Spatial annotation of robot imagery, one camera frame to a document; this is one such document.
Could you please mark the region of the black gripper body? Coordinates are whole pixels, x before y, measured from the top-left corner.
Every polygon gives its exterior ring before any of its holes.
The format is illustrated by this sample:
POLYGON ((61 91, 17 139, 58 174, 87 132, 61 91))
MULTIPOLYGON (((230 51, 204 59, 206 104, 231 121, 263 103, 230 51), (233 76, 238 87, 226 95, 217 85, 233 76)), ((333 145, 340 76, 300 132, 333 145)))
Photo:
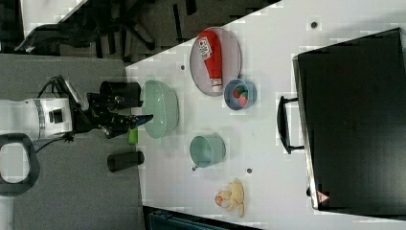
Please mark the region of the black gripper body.
POLYGON ((116 113, 118 102, 123 97, 108 96, 99 93, 86 95, 88 108, 78 108, 73 112, 73 131, 75 134, 101 129, 107 139, 111 139, 128 132, 130 123, 128 116, 116 113))

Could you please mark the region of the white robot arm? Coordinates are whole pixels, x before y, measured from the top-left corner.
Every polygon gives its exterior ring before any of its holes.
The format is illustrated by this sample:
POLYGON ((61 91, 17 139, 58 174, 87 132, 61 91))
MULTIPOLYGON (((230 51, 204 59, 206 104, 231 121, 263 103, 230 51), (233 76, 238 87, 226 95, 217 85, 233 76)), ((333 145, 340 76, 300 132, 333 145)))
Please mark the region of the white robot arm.
POLYGON ((24 174, 4 165, 1 169, 1 195, 20 196, 39 178, 37 154, 55 141, 71 142, 79 133, 100 129, 110 139, 151 121, 153 116, 121 115, 125 108, 139 107, 136 100, 90 93, 82 101, 73 95, 55 98, 40 96, 22 101, 1 102, 1 156, 23 160, 24 174))

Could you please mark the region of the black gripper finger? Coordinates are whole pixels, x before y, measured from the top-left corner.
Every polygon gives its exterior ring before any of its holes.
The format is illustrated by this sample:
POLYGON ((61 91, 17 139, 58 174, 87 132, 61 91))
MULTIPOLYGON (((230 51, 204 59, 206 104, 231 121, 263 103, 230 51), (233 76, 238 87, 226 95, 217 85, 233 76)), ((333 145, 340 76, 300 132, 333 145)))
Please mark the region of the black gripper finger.
POLYGON ((132 100, 132 99, 120 99, 118 102, 118 108, 119 109, 127 109, 127 108, 132 108, 132 107, 141 107, 143 105, 143 101, 139 100, 132 100))
POLYGON ((131 115, 131 116, 128 116, 127 119, 132 127, 139 127, 139 126, 142 126, 143 124, 151 121, 153 119, 153 116, 151 114, 149 114, 149 115, 131 115))

